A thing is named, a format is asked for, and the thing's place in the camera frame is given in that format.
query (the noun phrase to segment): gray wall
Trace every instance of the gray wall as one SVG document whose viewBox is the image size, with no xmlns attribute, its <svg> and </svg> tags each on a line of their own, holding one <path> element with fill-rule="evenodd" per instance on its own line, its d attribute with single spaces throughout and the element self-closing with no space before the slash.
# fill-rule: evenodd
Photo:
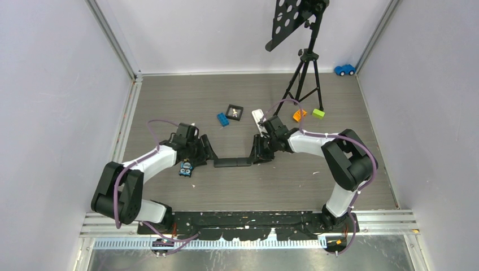
<svg viewBox="0 0 479 271">
<path fill-rule="evenodd" d="M 0 1 L 0 269 L 71 270 L 129 85 L 85 1 Z"/>
<path fill-rule="evenodd" d="M 360 73 L 434 270 L 477 270 L 479 2 L 403 1 Z"/>
<path fill-rule="evenodd" d="M 331 1 L 315 47 L 319 69 L 355 65 L 389 1 Z M 300 27 L 271 53 L 264 49 L 276 0 L 97 2 L 129 62 L 143 73 L 295 70 L 297 52 L 311 36 Z"/>
</svg>

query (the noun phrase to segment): tripod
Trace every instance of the tripod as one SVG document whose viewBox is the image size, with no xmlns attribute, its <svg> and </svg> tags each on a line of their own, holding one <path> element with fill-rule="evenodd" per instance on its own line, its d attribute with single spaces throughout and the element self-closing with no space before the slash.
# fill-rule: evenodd
<svg viewBox="0 0 479 271">
<path fill-rule="evenodd" d="M 285 92 L 285 94 L 283 95 L 283 98 L 282 98 L 282 99 L 286 99 L 286 97 L 289 95 L 289 97 L 291 99 L 295 99 L 295 100 L 301 102 L 304 99 L 308 98 L 315 91 L 317 91 L 317 98 L 318 98 L 318 101 L 319 101 L 319 110 L 321 110 L 321 111 L 323 111 L 323 100 L 321 98 L 321 87 L 320 87 L 320 84 L 319 84 L 319 74 L 318 74 L 318 71 L 317 71 L 318 55 L 313 52 L 313 48 L 314 48 L 314 44 L 316 42 L 317 34 L 319 33 L 319 26 L 321 24 L 322 19 L 323 19 L 323 13 L 321 12 L 318 15 L 316 15 L 316 21 L 314 23 L 310 24 L 309 21 L 306 21 L 304 23 L 305 28 L 310 28 L 312 30 L 310 45 L 308 46 L 307 49 L 304 50 L 304 53 L 303 53 L 303 50 L 300 50 L 298 52 L 298 55 L 300 56 L 300 61 L 299 61 L 299 64 L 298 64 L 298 68 L 296 68 L 296 71 L 293 74 L 293 78 L 291 79 L 291 81 L 289 81 L 288 88 L 286 89 L 286 92 Z M 316 88 L 311 90 L 303 98 L 300 98 L 301 97 L 301 90 L 302 90 L 303 84 L 304 84 L 304 79 L 306 78 L 306 73 L 308 71 L 308 66 L 310 65 L 311 61 L 313 61 L 313 66 L 314 66 L 314 69 L 315 69 Z M 294 81 L 298 77 L 299 71 L 301 70 L 301 68 L 303 68 L 303 72 L 301 73 L 301 77 L 299 78 L 299 84 L 298 84 L 298 89 L 296 90 L 296 96 L 293 97 L 293 95 L 291 94 L 291 87 L 293 86 Z M 274 114 L 275 116 L 277 116 L 278 113 L 280 112 L 280 109 L 281 109 L 282 105 L 283 105 L 283 102 L 281 102 L 280 105 L 278 106 L 278 109 L 276 109 L 276 112 Z"/>
</svg>

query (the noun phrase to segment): small photo frame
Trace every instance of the small photo frame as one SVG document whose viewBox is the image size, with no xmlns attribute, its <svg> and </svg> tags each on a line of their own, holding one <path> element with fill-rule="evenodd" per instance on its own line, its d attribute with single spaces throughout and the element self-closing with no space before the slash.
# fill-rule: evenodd
<svg viewBox="0 0 479 271">
<path fill-rule="evenodd" d="M 230 120 L 237 120 L 241 119 L 241 115 L 243 114 L 243 107 L 235 106 L 234 104 L 230 104 L 228 109 L 226 110 L 226 118 Z"/>
</svg>

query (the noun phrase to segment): small toy figure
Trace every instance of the small toy figure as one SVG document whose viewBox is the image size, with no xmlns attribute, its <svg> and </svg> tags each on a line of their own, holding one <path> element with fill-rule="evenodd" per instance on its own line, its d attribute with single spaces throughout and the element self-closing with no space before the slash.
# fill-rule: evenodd
<svg viewBox="0 0 479 271">
<path fill-rule="evenodd" d="M 243 107 L 235 106 L 230 104 L 228 109 L 226 110 L 226 118 L 230 120 L 237 120 L 241 119 L 241 115 L 243 114 Z"/>
<path fill-rule="evenodd" d="M 188 160 L 184 160 L 180 164 L 180 172 L 178 173 L 180 176 L 184 177 L 190 177 L 191 178 L 191 172 L 193 171 L 193 166 L 191 165 Z"/>
</svg>

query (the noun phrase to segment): wood grain floor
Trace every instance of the wood grain floor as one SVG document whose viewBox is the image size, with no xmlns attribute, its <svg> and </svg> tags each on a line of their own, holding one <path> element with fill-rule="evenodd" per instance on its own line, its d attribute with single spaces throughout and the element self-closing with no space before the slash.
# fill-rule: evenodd
<svg viewBox="0 0 479 271">
<path fill-rule="evenodd" d="M 167 119 L 195 123 L 207 134 L 220 158 L 246 157 L 257 133 L 251 111 L 266 112 L 281 99 L 290 74 L 196 75 L 145 77 L 133 118 L 124 160 L 134 159 L 154 148 L 147 120 Z M 377 179 L 355 204 L 356 209 L 394 209 L 384 162 L 367 115 L 358 83 L 352 76 L 321 74 L 326 115 L 311 115 L 304 128 L 312 132 L 341 132 L 353 129 L 377 158 Z M 303 93 L 315 87 L 314 75 L 307 75 Z M 216 115 L 228 104 L 244 107 L 241 121 L 224 128 Z M 311 113 L 317 108 L 313 94 L 303 103 Z M 285 104 L 279 117 L 289 129 L 297 108 Z M 154 124 L 160 140 L 176 128 Z M 324 159 L 308 154 L 277 153 L 273 162 L 242 168 L 214 168 L 213 162 L 198 167 L 191 178 L 178 175 L 179 165 L 169 168 L 146 183 L 144 199 L 168 204 L 177 211 L 319 210 L 329 199 L 334 180 Z"/>
</svg>

